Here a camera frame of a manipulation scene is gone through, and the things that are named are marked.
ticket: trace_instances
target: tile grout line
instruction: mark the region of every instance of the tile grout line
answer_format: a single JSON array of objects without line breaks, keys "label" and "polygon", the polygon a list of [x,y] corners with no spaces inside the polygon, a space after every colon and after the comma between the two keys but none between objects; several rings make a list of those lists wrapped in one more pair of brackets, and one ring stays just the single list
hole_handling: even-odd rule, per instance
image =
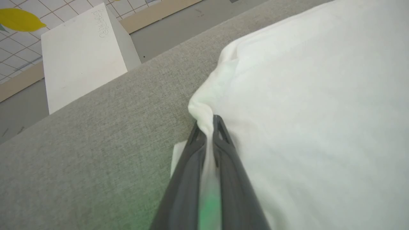
[{"label": "tile grout line", "polygon": [[44,3],[42,3],[40,0],[38,0],[43,6],[45,6],[49,11],[51,11],[51,13],[53,13],[56,17],[58,17],[55,13],[54,13],[54,11],[52,11],[52,10],[50,10],[49,8],[48,8],[48,6],[46,6],[46,5],[44,5]]},{"label": "tile grout line", "polygon": [[41,35],[40,35],[40,38],[38,38],[37,36],[35,36],[34,34],[32,34],[31,32],[28,32],[29,34],[31,34],[31,35],[33,35],[35,38],[37,38],[38,40],[41,40]]},{"label": "tile grout line", "polygon": [[16,3],[12,2],[11,0],[9,0],[9,2],[11,2],[12,4],[14,4],[13,8],[17,6]]},{"label": "tile grout line", "polygon": [[22,2],[22,3],[20,3],[20,4],[16,5],[16,6],[19,6],[19,5],[23,4],[23,3],[25,3],[26,1],[28,1],[28,0],[25,0],[24,2]]},{"label": "tile grout line", "polygon": [[20,45],[22,45],[23,47],[24,47],[24,49],[25,48],[27,48],[25,45],[23,45],[23,44],[21,44],[20,42],[18,42],[18,41],[16,41],[16,40],[14,40],[14,39],[12,39],[12,38],[10,38],[11,40],[13,40],[13,41],[15,41],[15,42],[17,42],[18,44],[20,44]]},{"label": "tile grout line", "polygon": [[16,67],[13,67],[13,66],[11,66],[11,65],[8,65],[8,66],[10,66],[11,68],[15,69],[14,72],[17,72],[18,69],[17,69]]},{"label": "tile grout line", "polygon": [[6,38],[9,38],[10,36],[12,36],[12,35],[14,35],[14,34],[16,34],[16,33],[17,33],[17,31],[16,31],[15,33],[10,34],[9,36],[7,36],[7,35],[5,35],[5,34],[3,34],[3,35],[7,36]]},{"label": "tile grout line", "polygon": [[42,58],[43,58],[43,56],[41,56],[41,57],[39,57],[39,58],[36,58],[36,59],[32,60],[30,63],[33,64],[33,65],[37,65],[38,63],[37,63],[37,64],[34,64],[33,62],[35,62],[35,61],[37,61],[37,60],[40,60],[40,59],[42,59]]},{"label": "tile grout line", "polygon": [[9,58],[11,58],[11,57],[13,57],[13,56],[16,56],[16,57],[20,58],[19,56],[13,54],[13,55],[11,55],[10,57],[8,57],[7,59],[9,59]]},{"label": "tile grout line", "polygon": [[[5,78],[3,78],[3,79],[6,79],[6,78],[10,78],[10,79],[11,79],[11,77],[5,77]],[[2,79],[2,80],[3,80],[3,79]],[[9,80],[7,80],[7,81],[9,81]],[[2,84],[4,84],[4,83],[5,83],[5,82],[3,82]],[[1,85],[1,84],[0,84],[0,85]]]},{"label": "tile grout line", "polygon": [[[148,7],[148,4],[145,4],[147,7]],[[140,7],[138,7],[138,8],[135,8],[134,10],[136,10],[136,9],[139,9],[139,8],[141,8],[141,7],[143,7],[144,5],[142,5],[142,6],[140,6]],[[135,13],[136,13],[136,11],[135,11]]]},{"label": "tile grout line", "polygon": [[115,9],[114,5],[112,5],[112,2],[110,4],[111,4],[112,8],[114,8],[115,12],[119,15],[117,9]]},{"label": "tile grout line", "polygon": [[[13,67],[14,68],[14,67]],[[13,73],[15,73],[15,72],[17,72],[18,70],[16,69],[16,68],[14,68],[16,71],[14,71]],[[12,74],[13,74],[12,73]],[[7,77],[9,77],[9,76],[11,76],[12,74],[9,74],[9,75],[7,75]],[[9,78],[11,78],[11,77],[9,77]]]},{"label": "tile grout line", "polygon": [[90,4],[91,8],[94,7],[88,0],[87,0],[87,2]]},{"label": "tile grout line", "polygon": [[48,14],[44,15],[44,16],[41,17],[41,18],[44,18],[45,16],[47,16],[47,15],[49,15],[49,14],[51,14],[51,13],[54,13],[55,11],[57,11],[57,10],[63,8],[64,6],[68,5],[68,3],[67,3],[66,1],[64,1],[64,2],[65,2],[65,5],[63,5],[63,6],[61,6],[61,7],[58,7],[57,9],[55,9],[55,10],[53,10],[53,11],[51,11],[51,10],[49,9],[51,12],[49,12]]},{"label": "tile grout line", "polygon": [[5,60],[7,60],[7,59],[9,59],[9,58],[11,58],[12,56],[16,56],[16,57],[18,57],[18,58],[21,58],[21,57],[19,57],[19,56],[17,56],[17,55],[15,55],[15,54],[12,54],[12,53],[10,53],[9,51],[7,51],[7,50],[4,50],[4,51],[6,51],[7,53],[9,53],[9,54],[11,54],[11,56],[10,57],[8,57],[8,58],[6,58]]},{"label": "tile grout line", "polygon": [[36,53],[36,54],[38,54],[38,55],[40,55],[40,56],[43,56],[42,54],[37,53],[36,51],[30,49],[29,47],[27,47],[27,49],[33,51],[34,53]]},{"label": "tile grout line", "polygon": [[79,15],[79,13],[78,13],[77,11],[75,11],[75,9],[74,9],[70,4],[67,3],[67,5],[69,5],[69,6],[71,7],[71,9],[72,9],[77,15]]},{"label": "tile grout line", "polygon": [[134,13],[136,13],[136,12],[135,12],[135,9],[134,9],[134,8],[132,7],[132,5],[130,4],[129,0],[127,0],[127,1],[128,1],[129,5],[130,5],[130,8],[133,10]]},{"label": "tile grout line", "polygon": [[18,68],[18,70],[21,71],[21,72],[23,72],[23,70],[21,70],[21,69],[23,69],[24,67],[28,66],[29,64],[31,64],[31,62],[28,61],[26,64],[20,66],[20,67]]},{"label": "tile grout line", "polygon": [[135,10],[131,10],[131,11],[129,11],[129,12],[126,12],[126,13],[122,14],[121,17],[124,16],[125,14],[127,14],[127,13],[132,12],[132,11],[135,12]]}]

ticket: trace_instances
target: tiled floor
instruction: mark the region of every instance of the tiled floor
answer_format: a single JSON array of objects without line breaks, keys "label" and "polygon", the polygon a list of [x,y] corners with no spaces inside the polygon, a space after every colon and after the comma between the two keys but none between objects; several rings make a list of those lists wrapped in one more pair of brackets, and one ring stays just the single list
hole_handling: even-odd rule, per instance
[{"label": "tiled floor", "polygon": [[161,0],[0,0],[0,9],[19,8],[47,25],[34,32],[0,31],[0,84],[41,61],[41,35],[63,22],[105,3],[118,20]]},{"label": "tiled floor", "polygon": [[[144,63],[189,38],[266,1],[238,0],[231,3],[230,0],[203,0],[132,33],[131,38]],[[1,144],[17,135],[23,127],[25,130],[48,116],[45,81],[39,81],[1,102],[0,111]]]}]

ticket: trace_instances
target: white fabric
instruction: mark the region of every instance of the white fabric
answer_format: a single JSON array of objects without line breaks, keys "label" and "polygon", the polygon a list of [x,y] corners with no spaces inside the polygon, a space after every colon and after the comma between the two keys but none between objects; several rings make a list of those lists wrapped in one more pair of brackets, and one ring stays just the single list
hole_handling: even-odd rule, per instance
[{"label": "white fabric", "polygon": [[189,102],[202,188],[218,114],[272,229],[409,229],[408,89],[407,0],[338,0],[244,36]]}]

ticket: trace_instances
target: gray upholstered cushion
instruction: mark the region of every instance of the gray upholstered cushion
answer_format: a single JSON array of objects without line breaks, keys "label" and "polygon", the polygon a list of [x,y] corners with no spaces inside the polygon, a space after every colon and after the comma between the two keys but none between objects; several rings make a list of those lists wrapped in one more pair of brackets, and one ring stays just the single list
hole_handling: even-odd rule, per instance
[{"label": "gray upholstered cushion", "polygon": [[273,0],[159,55],[0,146],[0,229],[147,229],[190,96],[234,39],[325,0]]}]

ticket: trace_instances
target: white floor tile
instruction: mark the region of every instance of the white floor tile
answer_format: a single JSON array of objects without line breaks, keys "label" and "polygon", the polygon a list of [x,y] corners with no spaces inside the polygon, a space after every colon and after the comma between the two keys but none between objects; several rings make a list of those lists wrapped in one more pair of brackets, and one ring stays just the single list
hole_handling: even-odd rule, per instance
[{"label": "white floor tile", "polygon": [[10,80],[11,78],[9,78],[9,77],[5,77],[5,78],[3,78],[3,79],[1,79],[0,80],[0,84],[3,84],[4,82],[6,82],[6,81],[8,81],[8,80]]},{"label": "white floor tile", "polygon": [[16,71],[15,68],[8,66],[4,63],[0,63],[0,74],[4,76],[9,76]]},{"label": "white floor tile", "polygon": [[115,1],[112,6],[118,11],[119,15],[123,15],[132,10],[129,2],[127,0]]},{"label": "white floor tile", "polygon": [[45,7],[41,2],[38,0],[28,0],[20,5],[21,9],[28,11],[35,16],[41,18],[44,15],[50,12],[47,7]]},{"label": "white floor tile", "polygon": [[0,41],[0,48],[9,51],[12,54],[15,54],[18,51],[24,49],[24,46],[12,40],[11,38],[6,38]]},{"label": "white floor tile", "polygon": [[23,72],[23,71],[21,71],[21,70],[17,70],[17,71],[15,71],[14,73],[10,74],[8,77],[9,77],[9,78],[13,78],[13,77],[19,75],[19,74],[22,73],[22,72]]},{"label": "white floor tile", "polygon": [[44,16],[41,21],[47,25],[47,28],[53,29],[59,26],[63,21],[59,19],[54,13]]},{"label": "white floor tile", "polygon": [[132,8],[136,9],[146,4],[145,0],[129,0]]},{"label": "white floor tile", "polygon": [[10,0],[10,1],[12,1],[12,2],[14,2],[14,4],[18,5],[18,4],[22,3],[22,2],[24,2],[25,0]]},{"label": "white floor tile", "polygon": [[12,66],[16,69],[21,68],[23,65],[27,64],[28,62],[17,57],[17,56],[11,56],[9,58],[7,58],[6,60],[3,61],[4,64],[7,64],[9,66]]},{"label": "white floor tile", "polygon": [[103,0],[88,0],[88,1],[89,1],[89,3],[91,3],[91,5],[92,5],[93,7],[95,7],[95,6],[97,6],[97,5],[101,4],[101,3],[103,3]]},{"label": "white floor tile", "polygon": [[29,49],[23,49],[22,51],[18,52],[16,54],[17,57],[20,57],[28,62],[32,62],[36,60],[37,58],[41,57],[41,55],[37,54],[36,52],[29,50]]},{"label": "white floor tile", "polygon": [[34,65],[33,64],[28,64],[28,65],[26,65],[25,67],[23,67],[23,68],[21,68],[20,70],[21,71],[26,71],[27,69],[29,69],[29,68],[31,68],[31,67],[33,67]]},{"label": "white floor tile", "polygon": [[0,34],[0,40],[5,39],[6,37],[7,37],[6,35]]},{"label": "white floor tile", "polygon": [[65,5],[54,11],[54,14],[64,22],[78,15],[69,5]]},{"label": "white floor tile", "polygon": [[143,6],[139,7],[139,8],[137,8],[137,9],[135,9],[135,12],[139,12],[139,11],[144,10],[144,9],[146,9],[146,8],[148,8],[148,4],[145,4],[145,5],[143,5]]},{"label": "white floor tile", "polygon": [[5,51],[3,49],[0,49],[0,61],[4,61],[4,60],[6,60],[7,58],[9,58],[11,56],[12,56],[12,54],[10,54],[9,52],[7,52],[7,51]]},{"label": "white floor tile", "polygon": [[29,32],[17,32],[10,36],[14,41],[22,44],[25,47],[31,46],[38,41],[38,38],[34,37]]},{"label": "white floor tile", "polygon": [[64,0],[40,0],[40,2],[42,2],[51,11],[54,11],[66,4]]},{"label": "white floor tile", "polygon": [[85,11],[92,8],[91,4],[87,0],[75,0],[69,4],[78,14],[82,14]]},{"label": "white floor tile", "polygon": [[38,41],[37,43],[35,43],[34,45],[31,45],[30,47],[28,47],[30,50],[36,52],[37,54],[43,54],[43,51],[41,49],[41,41]]},{"label": "white floor tile", "polygon": [[113,7],[111,4],[106,5],[106,7],[109,9],[109,11],[111,11],[111,13],[112,13],[116,18],[119,17],[118,12],[114,9],[114,7]]},{"label": "white floor tile", "polygon": [[44,27],[34,32],[31,32],[31,34],[34,35],[36,38],[41,39],[41,35],[47,31],[49,31],[49,29],[47,27]]},{"label": "white floor tile", "polygon": [[126,13],[126,14],[124,14],[124,15],[121,15],[121,18],[122,18],[122,19],[125,19],[125,18],[127,18],[127,17],[129,17],[129,16],[131,16],[131,15],[133,15],[133,14],[135,14],[135,12],[134,12],[134,11],[131,11],[131,12],[128,12],[128,13]]},{"label": "white floor tile", "polygon": [[159,2],[161,2],[161,0],[154,0],[154,1],[152,1],[152,2],[148,2],[148,6],[153,6],[153,5],[155,5],[155,4],[158,4]]},{"label": "white floor tile", "polygon": [[0,9],[3,9],[3,8],[13,8],[13,7],[15,7],[16,5],[13,3],[13,2],[11,2],[11,1],[9,1],[9,0],[1,0],[0,1]]},{"label": "white floor tile", "polygon": [[5,27],[5,26],[4,26],[4,29],[5,29],[7,32],[0,31],[0,33],[3,34],[3,35],[6,35],[6,36],[10,36],[10,35],[13,35],[13,34],[17,33],[17,31],[12,30],[12,29],[10,29],[10,28],[7,28],[7,27]]},{"label": "white floor tile", "polygon": [[40,58],[40,59],[37,59],[37,60],[33,61],[32,63],[35,65],[35,64],[38,64],[38,63],[40,63],[40,62],[42,62],[42,61],[43,61],[43,59]]}]

